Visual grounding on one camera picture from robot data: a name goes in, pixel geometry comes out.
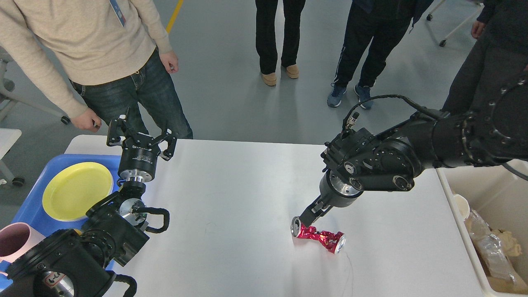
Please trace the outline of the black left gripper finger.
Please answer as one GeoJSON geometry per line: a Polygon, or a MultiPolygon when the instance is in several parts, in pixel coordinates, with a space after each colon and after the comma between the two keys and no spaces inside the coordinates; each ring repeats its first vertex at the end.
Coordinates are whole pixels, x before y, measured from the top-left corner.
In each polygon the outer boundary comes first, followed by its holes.
{"type": "Polygon", "coordinates": [[[173,158],[176,146],[177,136],[168,127],[164,127],[158,137],[151,137],[147,141],[147,150],[154,152],[156,156],[160,156],[166,161],[173,158]],[[163,151],[160,149],[161,143],[166,143],[166,148],[163,151]]]}
{"type": "Polygon", "coordinates": [[[132,147],[139,144],[139,136],[134,127],[128,122],[130,108],[124,114],[111,121],[107,133],[107,146],[132,147]]]}

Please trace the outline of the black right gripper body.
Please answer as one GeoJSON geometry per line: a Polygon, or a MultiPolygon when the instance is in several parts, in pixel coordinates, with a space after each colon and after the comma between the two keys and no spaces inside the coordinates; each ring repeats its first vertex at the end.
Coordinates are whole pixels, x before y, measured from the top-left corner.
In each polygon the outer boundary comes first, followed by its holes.
{"type": "Polygon", "coordinates": [[[319,198],[325,207],[347,207],[351,205],[362,191],[343,182],[335,173],[328,170],[319,183],[319,198]]]}

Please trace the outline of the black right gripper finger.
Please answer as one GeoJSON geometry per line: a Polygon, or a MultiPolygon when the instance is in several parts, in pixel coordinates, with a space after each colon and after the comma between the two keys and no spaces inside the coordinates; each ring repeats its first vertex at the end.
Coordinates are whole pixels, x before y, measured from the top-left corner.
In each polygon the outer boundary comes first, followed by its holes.
{"type": "Polygon", "coordinates": [[[315,199],[299,216],[300,222],[306,226],[313,226],[313,224],[321,217],[325,216],[334,206],[325,201],[322,196],[315,199]]]}

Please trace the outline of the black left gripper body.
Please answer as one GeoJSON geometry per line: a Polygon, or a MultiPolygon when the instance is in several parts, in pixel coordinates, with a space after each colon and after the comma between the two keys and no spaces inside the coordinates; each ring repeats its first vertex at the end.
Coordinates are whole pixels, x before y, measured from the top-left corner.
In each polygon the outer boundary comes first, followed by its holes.
{"type": "Polygon", "coordinates": [[[159,154],[158,145],[142,147],[133,140],[125,141],[118,176],[126,181],[133,180],[143,183],[152,181],[155,179],[159,154]]]}

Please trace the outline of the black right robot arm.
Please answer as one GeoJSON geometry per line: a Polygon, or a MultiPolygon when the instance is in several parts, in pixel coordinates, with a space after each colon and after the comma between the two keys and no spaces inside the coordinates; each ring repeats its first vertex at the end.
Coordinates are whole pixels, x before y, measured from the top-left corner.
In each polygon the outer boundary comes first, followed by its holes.
{"type": "Polygon", "coordinates": [[[341,131],[325,143],[319,197],[299,216],[309,227],[333,207],[365,191],[409,191],[425,169],[494,167],[527,160],[527,71],[511,77],[459,115],[419,106],[411,117],[377,135],[354,130],[351,109],[341,131]]]}

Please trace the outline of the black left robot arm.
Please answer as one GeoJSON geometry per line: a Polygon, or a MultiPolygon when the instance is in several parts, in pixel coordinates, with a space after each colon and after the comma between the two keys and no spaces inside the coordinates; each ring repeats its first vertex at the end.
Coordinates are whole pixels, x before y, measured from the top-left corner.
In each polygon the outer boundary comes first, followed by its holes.
{"type": "Polygon", "coordinates": [[[147,182],[155,178],[157,158],[170,160],[177,136],[166,128],[158,137],[135,130],[127,114],[111,121],[108,146],[120,146],[119,189],[93,204],[80,230],[59,229],[43,238],[23,222],[1,230],[1,256],[11,264],[5,275],[12,284],[2,297],[102,297],[115,282],[128,285],[125,297],[137,293],[137,282],[108,270],[111,261],[126,265],[149,240],[162,233],[170,213],[142,201],[147,182]]]}

